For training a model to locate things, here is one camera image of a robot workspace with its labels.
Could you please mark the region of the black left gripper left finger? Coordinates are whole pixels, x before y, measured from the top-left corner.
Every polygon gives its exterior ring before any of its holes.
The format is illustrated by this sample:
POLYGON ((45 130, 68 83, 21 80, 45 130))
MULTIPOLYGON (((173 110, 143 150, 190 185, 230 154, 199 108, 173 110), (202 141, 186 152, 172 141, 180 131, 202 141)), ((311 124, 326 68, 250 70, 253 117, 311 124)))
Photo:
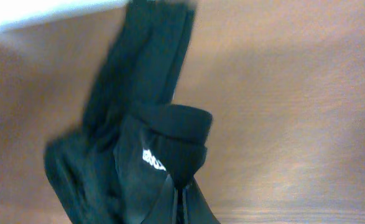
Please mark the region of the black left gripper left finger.
POLYGON ((178 191, 168 175, 154 206, 141 224, 176 224, 177 207, 178 191))

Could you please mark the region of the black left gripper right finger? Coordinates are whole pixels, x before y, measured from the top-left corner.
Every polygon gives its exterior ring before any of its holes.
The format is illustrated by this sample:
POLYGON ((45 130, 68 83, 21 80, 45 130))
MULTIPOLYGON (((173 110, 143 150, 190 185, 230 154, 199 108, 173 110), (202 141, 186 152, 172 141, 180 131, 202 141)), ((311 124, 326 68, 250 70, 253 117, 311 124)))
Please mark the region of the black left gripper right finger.
POLYGON ((195 179, 182 190, 182 206, 184 224, 220 224, 195 179))

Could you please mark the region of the black t-shirt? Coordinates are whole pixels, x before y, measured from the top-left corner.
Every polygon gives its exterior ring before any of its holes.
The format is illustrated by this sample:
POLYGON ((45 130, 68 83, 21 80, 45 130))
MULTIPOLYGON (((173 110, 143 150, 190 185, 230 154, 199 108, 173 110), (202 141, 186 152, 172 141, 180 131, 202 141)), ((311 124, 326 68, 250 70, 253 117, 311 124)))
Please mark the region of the black t-shirt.
POLYGON ((130 1, 80 124, 49 141, 45 173, 72 223, 140 223, 168 175, 182 190, 206 159, 212 115, 173 104, 195 1, 130 1))

